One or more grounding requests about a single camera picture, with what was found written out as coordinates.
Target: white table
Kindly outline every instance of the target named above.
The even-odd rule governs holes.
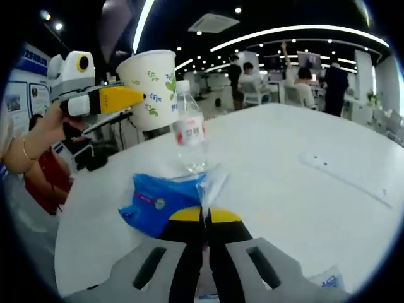
[[[207,123],[210,155],[230,173],[217,204],[241,215],[254,237],[264,237],[298,260],[305,276],[332,265],[346,289],[373,272],[400,224],[404,149],[350,121],[282,104],[234,112]],[[142,235],[117,209],[128,204],[131,176],[180,175],[172,134],[114,155],[79,172],[59,225],[55,271],[62,296],[102,283],[111,266]],[[306,151],[343,155],[364,175],[388,183],[392,208],[300,161]]]

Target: bottle cap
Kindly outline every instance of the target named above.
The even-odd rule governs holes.
[[[191,91],[191,85],[188,80],[182,80],[177,82],[177,93],[183,95]]]

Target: gray gripper pad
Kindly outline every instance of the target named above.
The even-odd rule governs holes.
[[[175,269],[185,243],[164,241],[154,238],[143,239],[142,243],[125,255],[111,269],[108,280],[94,289],[82,290],[66,298],[74,303],[167,303]],[[147,260],[161,258],[153,273],[145,273]],[[137,289],[134,284],[143,276],[152,276],[148,289]]]
[[[320,287],[304,278],[295,259],[263,238],[226,244],[226,248],[239,274],[246,303],[324,303],[348,299],[349,295],[339,288]]]

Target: blue plastic bag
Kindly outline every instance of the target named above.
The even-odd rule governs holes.
[[[120,209],[119,213],[130,226],[158,237],[175,212],[201,205],[196,185],[205,175],[180,180],[136,174],[132,204]]]

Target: person in black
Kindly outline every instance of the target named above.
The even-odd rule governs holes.
[[[345,90],[348,88],[348,75],[341,70],[336,58],[332,59],[331,67],[327,69],[324,82],[326,83],[325,112],[337,117],[341,116]]]
[[[242,109],[242,101],[244,99],[244,94],[239,90],[239,77],[242,71],[241,67],[237,65],[238,60],[239,57],[237,55],[235,54],[230,55],[229,57],[230,66],[227,68],[230,85],[232,87],[234,110]]]

